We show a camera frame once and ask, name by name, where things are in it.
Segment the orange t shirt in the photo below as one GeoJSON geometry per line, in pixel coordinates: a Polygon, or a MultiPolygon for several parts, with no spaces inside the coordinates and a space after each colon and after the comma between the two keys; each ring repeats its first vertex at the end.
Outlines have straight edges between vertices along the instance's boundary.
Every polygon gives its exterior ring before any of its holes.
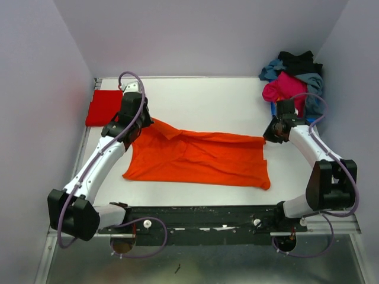
{"type": "Polygon", "coordinates": [[[131,162],[123,178],[266,191],[271,183],[264,145],[262,137],[180,130],[154,120],[132,144],[131,162]]]}

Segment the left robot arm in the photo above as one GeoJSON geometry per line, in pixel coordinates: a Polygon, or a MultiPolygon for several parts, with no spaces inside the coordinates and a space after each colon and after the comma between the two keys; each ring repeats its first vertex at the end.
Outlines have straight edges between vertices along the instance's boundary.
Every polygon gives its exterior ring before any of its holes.
{"type": "Polygon", "coordinates": [[[47,203],[52,229],[83,241],[107,227],[119,234],[128,232],[131,219],[126,215],[127,205],[94,206],[94,201],[110,170],[142,129],[152,123],[145,95],[140,91],[125,91],[120,111],[102,129],[89,160],[62,190],[54,189],[49,193],[47,203]]]}

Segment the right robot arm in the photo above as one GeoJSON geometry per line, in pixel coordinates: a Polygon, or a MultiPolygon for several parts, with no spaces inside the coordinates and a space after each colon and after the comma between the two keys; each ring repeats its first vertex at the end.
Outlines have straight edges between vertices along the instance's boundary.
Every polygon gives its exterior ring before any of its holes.
{"type": "Polygon", "coordinates": [[[305,193],[292,200],[280,202],[280,213],[272,217],[274,228],[287,231],[294,218],[328,214],[345,218],[359,205],[356,176],[358,167],[332,151],[315,133],[314,124],[296,114],[294,101],[277,101],[276,114],[264,132],[272,143],[291,142],[312,167],[305,193]]]}

